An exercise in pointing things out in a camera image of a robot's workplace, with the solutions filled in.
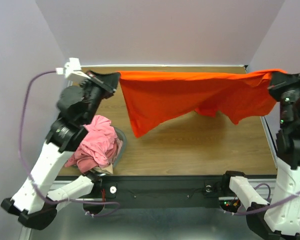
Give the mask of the orange t shirt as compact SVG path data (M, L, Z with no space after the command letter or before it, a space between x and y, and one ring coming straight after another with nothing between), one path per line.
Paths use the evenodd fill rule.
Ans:
M237 125L265 116L276 101L268 87L279 69L246 74L221 72L121 71L120 87L132 131L140 138L158 125L195 111L226 115Z

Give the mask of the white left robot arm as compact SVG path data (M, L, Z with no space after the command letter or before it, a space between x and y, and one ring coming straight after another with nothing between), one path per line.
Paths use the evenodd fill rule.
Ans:
M69 203L79 203L81 197L104 196L102 177L91 171L56 190L51 190L51 186L67 158L88 134L86 125L92 122L101 101L115 94L121 75L118 72L75 71L65 77L77 85L68 86L61 92L56 104L59 114L50 127L35 165L26 167L28 176L23 185L0 205L29 229L45 229L58 211Z

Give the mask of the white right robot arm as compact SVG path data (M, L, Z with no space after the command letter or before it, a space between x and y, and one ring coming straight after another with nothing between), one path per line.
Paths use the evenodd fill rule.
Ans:
M271 201L242 172L227 171L221 192L238 198L249 229L264 240L300 240L300 73L275 72L268 92L280 104L276 134L277 175Z

